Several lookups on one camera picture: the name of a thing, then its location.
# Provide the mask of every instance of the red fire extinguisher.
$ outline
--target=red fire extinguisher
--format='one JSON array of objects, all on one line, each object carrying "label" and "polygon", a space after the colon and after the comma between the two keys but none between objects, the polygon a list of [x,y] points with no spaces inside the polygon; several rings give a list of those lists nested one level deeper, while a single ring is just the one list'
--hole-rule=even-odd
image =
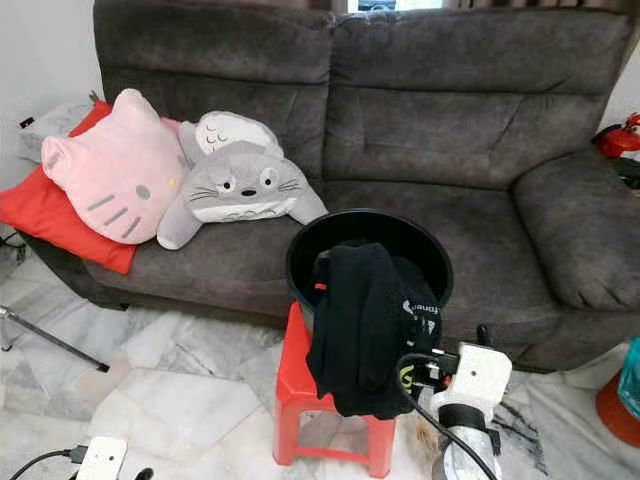
[{"label": "red fire extinguisher", "polygon": [[640,113],[634,113],[624,125],[616,124],[602,130],[593,139],[603,155],[609,158],[628,157],[640,160]]}]

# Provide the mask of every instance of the sofa backrest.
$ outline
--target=sofa backrest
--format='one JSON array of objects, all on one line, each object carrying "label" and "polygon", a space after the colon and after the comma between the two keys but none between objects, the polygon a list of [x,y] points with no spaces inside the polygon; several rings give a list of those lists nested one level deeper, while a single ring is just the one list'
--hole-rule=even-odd
[{"label": "sofa backrest", "polygon": [[140,90],[161,115],[229,110],[268,125],[310,178],[321,174],[334,17],[206,0],[96,0],[107,101]]},{"label": "sofa backrest", "polygon": [[630,31],[577,9],[343,17],[324,178],[508,188],[587,145]]}]

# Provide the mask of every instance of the cat whiskers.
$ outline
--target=cat whiskers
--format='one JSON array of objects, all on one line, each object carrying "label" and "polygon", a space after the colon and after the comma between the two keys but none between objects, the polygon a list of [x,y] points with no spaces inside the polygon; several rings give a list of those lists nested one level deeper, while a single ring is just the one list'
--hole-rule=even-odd
[{"label": "cat whiskers", "polygon": [[203,198],[218,198],[218,194],[216,193],[214,195],[207,192],[199,192],[199,193],[192,193],[191,195],[189,195],[190,202],[196,202],[198,200],[202,200]]},{"label": "cat whiskers", "polygon": [[219,192],[217,190],[213,190],[212,188],[207,187],[195,187],[196,190],[199,190],[202,193],[210,193],[211,195],[218,196]]},{"label": "cat whiskers", "polygon": [[288,192],[291,190],[301,190],[301,188],[298,186],[298,181],[293,178],[291,180],[288,180],[286,182],[281,183],[280,185],[278,185],[278,191],[279,192]]}]

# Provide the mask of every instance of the black cable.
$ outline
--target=black cable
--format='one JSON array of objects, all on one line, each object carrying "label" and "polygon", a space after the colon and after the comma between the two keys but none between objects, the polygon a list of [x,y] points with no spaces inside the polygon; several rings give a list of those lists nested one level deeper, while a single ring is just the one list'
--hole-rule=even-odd
[{"label": "black cable", "polygon": [[398,384],[398,388],[400,388],[402,395],[407,399],[411,406],[416,409],[416,412],[422,415],[424,419],[431,425],[433,425],[433,427],[438,432],[458,445],[467,455],[469,455],[473,459],[473,461],[478,464],[478,466],[490,480],[498,480],[489,466],[484,463],[480,456],[476,452],[474,452],[473,449],[469,445],[467,445],[464,440],[458,437],[455,433],[449,431],[449,429],[447,429],[446,427],[442,426],[440,422],[438,422],[438,420],[436,420],[429,412],[422,408],[422,406],[420,406],[420,404],[407,393],[404,386],[402,385],[401,370],[404,365],[416,360],[428,360],[428,357],[422,353],[408,353],[406,355],[403,355],[396,364],[396,383]]},{"label": "black cable", "polygon": [[13,477],[11,477],[9,480],[16,480],[20,475],[26,472],[29,468],[31,468],[36,463],[41,462],[42,460],[46,460],[47,458],[51,458],[51,457],[68,457],[70,454],[71,454],[71,450],[55,450],[53,452],[40,455],[39,457],[36,457],[33,460],[31,460],[20,470],[18,470],[15,473],[15,475],[13,475]]}]

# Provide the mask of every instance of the sofa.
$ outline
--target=sofa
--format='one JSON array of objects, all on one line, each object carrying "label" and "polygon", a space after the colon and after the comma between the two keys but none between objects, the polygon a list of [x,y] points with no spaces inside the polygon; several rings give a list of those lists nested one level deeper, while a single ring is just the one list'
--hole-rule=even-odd
[{"label": "sofa", "polygon": [[[640,335],[640,204],[590,145],[632,31],[589,9],[354,14],[97,0],[104,94],[267,124],[330,212],[409,218],[448,251],[446,344],[489,326],[529,370]],[[282,327],[289,217],[141,245],[122,276],[27,236],[76,293]]]}]

